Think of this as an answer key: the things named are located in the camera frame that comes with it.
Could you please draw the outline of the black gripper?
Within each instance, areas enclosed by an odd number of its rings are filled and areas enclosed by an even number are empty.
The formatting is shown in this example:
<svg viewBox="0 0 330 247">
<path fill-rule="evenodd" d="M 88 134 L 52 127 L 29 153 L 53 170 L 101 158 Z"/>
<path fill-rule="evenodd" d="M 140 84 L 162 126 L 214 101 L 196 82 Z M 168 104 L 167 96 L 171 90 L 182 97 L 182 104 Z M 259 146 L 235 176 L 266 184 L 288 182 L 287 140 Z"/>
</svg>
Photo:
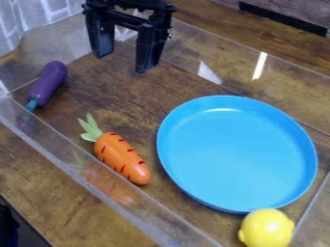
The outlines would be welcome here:
<svg viewBox="0 0 330 247">
<path fill-rule="evenodd" d="M 115 28 L 138 30 L 135 71 L 152 69 L 160 61 L 176 8 L 166 0 L 85 0 L 83 4 L 92 53 L 101 58 L 113 52 Z"/>
</svg>

